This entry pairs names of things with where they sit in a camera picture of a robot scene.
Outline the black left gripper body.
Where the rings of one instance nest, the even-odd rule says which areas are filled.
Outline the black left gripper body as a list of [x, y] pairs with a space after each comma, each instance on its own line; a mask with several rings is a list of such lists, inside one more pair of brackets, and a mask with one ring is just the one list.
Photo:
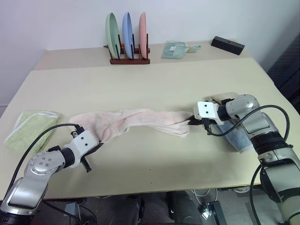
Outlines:
[[84, 169], [86, 170], [86, 173], [89, 173], [92, 171], [92, 168], [90, 167], [88, 161], [86, 160], [86, 157], [94, 152], [96, 152], [99, 148], [101, 148], [101, 146], [103, 145], [102, 142], [100, 142], [97, 146], [95, 146], [93, 149], [89, 150], [87, 153], [85, 153], [82, 157], [81, 157], [81, 164], [83, 165]]

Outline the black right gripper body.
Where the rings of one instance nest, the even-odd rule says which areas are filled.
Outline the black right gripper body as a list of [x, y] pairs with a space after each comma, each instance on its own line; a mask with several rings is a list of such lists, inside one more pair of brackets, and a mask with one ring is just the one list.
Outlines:
[[210, 127], [210, 125], [213, 123], [213, 120], [209, 119], [209, 118], [202, 118], [202, 119], [194, 119], [194, 125], [195, 126], [199, 126], [199, 125], [203, 125], [204, 127]]

